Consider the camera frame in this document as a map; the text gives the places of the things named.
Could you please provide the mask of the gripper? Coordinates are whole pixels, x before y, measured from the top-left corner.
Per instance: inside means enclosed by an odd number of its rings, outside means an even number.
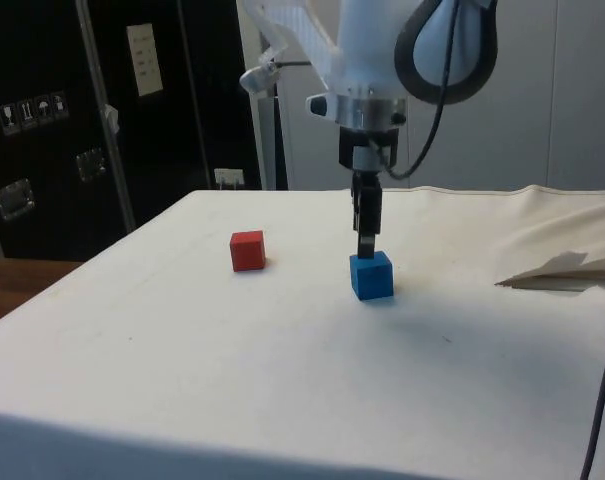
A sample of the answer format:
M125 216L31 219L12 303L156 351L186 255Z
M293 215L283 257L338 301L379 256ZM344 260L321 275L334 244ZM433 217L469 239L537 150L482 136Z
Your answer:
M382 188L378 176L385 165L397 163L398 131L359 131L341 127L339 163L352 171L353 230L358 233L357 255L372 259L381 229Z

